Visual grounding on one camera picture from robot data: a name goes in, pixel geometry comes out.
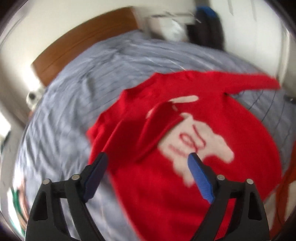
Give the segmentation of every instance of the gray bedsheet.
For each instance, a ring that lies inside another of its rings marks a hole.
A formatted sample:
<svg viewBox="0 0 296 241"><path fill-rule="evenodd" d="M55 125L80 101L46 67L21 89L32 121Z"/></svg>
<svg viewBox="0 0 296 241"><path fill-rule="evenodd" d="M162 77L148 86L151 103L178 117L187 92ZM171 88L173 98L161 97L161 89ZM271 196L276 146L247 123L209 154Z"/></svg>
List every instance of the gray bedsheet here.
<svg viewBox="0 0 296 241"><path fill-rule="evenodd" d="M43 179L68 179L87 164L90 144L86 131L111 106L123 89L154 72L180 70L257 72L252 65L224 52L187 43L146 40L139 31L97 43L69 63L48 87L24 134L15 165L15 178L26 179L31 207ZM295 106L283 100L284 90L244 91L235 95L273 136L283 170L295 140ZM138 240L123 215L105 176L87 207L108 240ZM78 238L63 202L70 233Z"/></svg>

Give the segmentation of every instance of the metal pin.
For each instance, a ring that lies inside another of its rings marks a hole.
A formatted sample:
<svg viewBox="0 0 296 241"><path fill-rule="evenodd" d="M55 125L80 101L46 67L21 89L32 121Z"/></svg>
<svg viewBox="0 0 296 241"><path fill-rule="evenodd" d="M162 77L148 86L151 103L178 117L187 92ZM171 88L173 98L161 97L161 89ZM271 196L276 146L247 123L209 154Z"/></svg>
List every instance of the metal pin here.
<svg viewBox="0 0 296 241"><path fill-rule="evenodd" d="M50 183L50 179L44 179L42 184L46 185L46 184L49 184Z"/></svg>
<svg viewBox="0 0 296 241"><path fill-rule="evenodd" d="M218 176L217 176L217 179L220 180L220 181L223 181L223 180L225 180L225 176L223 176L223 175L218 175Z"/></svg>
<svg viewBox="0 0 296 241"><path fill-rule="evenodd" d="M71 177L71 179L74 180L74 181L78 180L79 178L80 178L80 175L79 175L79 174L74 174L74 175Z"/></svg>
<svg viewBox="0 0 296 241"><path fill-rule="evenodd" d="M254 184L254 181L252 179L247 179L247 183L252 185L252 184Z"/></svg>

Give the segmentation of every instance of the white wall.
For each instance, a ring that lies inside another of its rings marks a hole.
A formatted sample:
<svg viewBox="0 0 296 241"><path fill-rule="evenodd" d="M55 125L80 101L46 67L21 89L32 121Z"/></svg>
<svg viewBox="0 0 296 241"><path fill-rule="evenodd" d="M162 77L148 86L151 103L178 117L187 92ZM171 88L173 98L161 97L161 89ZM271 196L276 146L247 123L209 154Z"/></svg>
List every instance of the white wall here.
<svg viewBox="0 0 296 241"><path fill-rule="evenodd" d="M142 17L194 10L193 0L29 0L28 4L29 12L0 49L7 79L23 99L39 86L31 63L52 42L86 20L125 6L136 6Z"/></svg>

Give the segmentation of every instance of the red garment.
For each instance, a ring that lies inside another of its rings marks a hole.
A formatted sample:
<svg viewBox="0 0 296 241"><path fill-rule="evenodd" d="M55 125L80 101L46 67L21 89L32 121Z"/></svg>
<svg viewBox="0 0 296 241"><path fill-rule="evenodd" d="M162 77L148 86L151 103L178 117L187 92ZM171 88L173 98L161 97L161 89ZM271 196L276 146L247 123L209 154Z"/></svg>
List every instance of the red garment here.
<svg viewBox="0 0 296 241"><path fill-rule="evenodd" d="M277 148L264 126L225 93L278 89L263 75L185 71L154 74L124 90L87 135L109 157L115 192L141 239L188 241L209 204L187 166L196 152L229 180L254 180L264 199L281 179ZM229 203L216 238L225 234Z"/></svg>

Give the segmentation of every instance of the bed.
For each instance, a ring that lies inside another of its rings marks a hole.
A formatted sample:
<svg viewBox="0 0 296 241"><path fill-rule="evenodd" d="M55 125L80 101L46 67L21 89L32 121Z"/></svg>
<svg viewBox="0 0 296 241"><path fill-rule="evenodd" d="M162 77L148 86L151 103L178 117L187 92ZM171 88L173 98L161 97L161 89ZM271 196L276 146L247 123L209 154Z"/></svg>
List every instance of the bed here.
<svg viewBox="0 0 296 241"><path fill-rule="evenodd" d="M50 45L33 67L47 90L26 127L14 175L16 185L25 180L29 207L42 180L66 180L83 170L91 150L85 133L122 90L138 85L155 72L259 72L222 51L148 39L138 29L131 7L72 29ZM233 96L272 135L283 173L289 167L296 139L296 106L284 100L285 93L283 89L244 91ZM70 234L79 238L66 202L62 206ZM87 207L106 240L139 240L116 200L108 175Z"/></svg>

